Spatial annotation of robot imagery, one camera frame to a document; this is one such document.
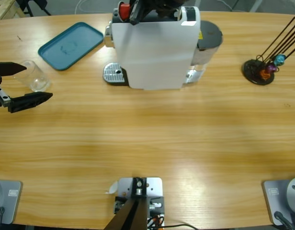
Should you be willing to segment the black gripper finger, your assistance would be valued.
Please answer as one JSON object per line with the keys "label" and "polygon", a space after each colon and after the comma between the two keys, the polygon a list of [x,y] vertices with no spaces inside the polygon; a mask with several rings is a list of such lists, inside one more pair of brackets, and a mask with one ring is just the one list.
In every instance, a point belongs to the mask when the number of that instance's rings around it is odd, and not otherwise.
{"label": "black gripper finger", "polygon": [[136,25],[149,13],[149,8],[145,0],[130,0],[129,22]]}
{"label": "black gripper finger", "polygon": [[34,108],[53,96],[50,92],[33,92],[25,94],[21,97],[11,98],[11,102],[8,105],[8,111],[10,113],[16,113],[22,110]]}
{"label": "black gripper finger", "polygon": [[27,67],[14,62],[0,62],[0,76],[11,76],[21,71],[26,70]]}

